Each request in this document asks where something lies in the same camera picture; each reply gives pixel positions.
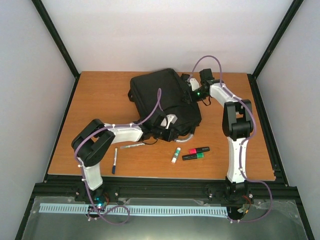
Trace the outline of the white green glue stick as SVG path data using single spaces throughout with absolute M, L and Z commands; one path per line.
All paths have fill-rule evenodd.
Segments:
M 177 147 L 176 150 L 175 150 L 175 152 L 174 152 L 174 154 L 173 154 L 173 157 L 172 157 L 172 159 L 171 159 L 171 163 L 173 163 L 173 164 L 176 163 L 176 161 L 177 161 L 177 159 L 178 159 L 178 157 L 179 157 L 180 152 L 181 152 L 181 148 L 180 148 L 180 147 Z

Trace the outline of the black student backpack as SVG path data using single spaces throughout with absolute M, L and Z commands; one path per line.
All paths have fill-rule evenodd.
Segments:
M 202 121 L 198 103 L 188 104 L 184 101 L 184 92 L 187 90 L 187 83 L 178 73 L 166 68 L 133 77 L 128 98 L 137 108 L 140 116 L 138 121 L 147 119 L 142 125 L 149 130 L 159 130 L 167 115 L 176 115 L 177 120 L 169 129 L 177 131 L 177 139 L 182 137 L 186 141 Z

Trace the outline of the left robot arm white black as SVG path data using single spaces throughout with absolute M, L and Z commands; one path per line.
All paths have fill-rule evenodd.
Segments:
M 100 161 L 112 144 L 121 142 L 142 142 L 151 137 L 160 138 L 178 118 L 174 114 L 164 117 L 159 126 L 147 129 L 140 123 L 107 124 L 100 119 L 92 120 L 83 131 L 72 141 L 75 160 L 78 161 L 82 172 L 82 181 L 88 186 L 86 195 L 92 201 L 103 198 L 103 179 L 100 171 Z

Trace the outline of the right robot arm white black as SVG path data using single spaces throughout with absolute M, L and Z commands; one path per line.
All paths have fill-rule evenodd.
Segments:
M 184 94 L 187 103 L 213 98 L 223 107 L 222 131 L 228 142 L 228 171 L 225 178 L 224 198 L 229 203 L 238 201 L 248 191 L 246 154 L 248 138 L 255 129 L 252 118 L 252 103 L 241 99 L 228 89 L 226 84 L 213 77 L 211 69 L 200 71 L 200 82 L 189 74 L 181 79 L 189 89 Z

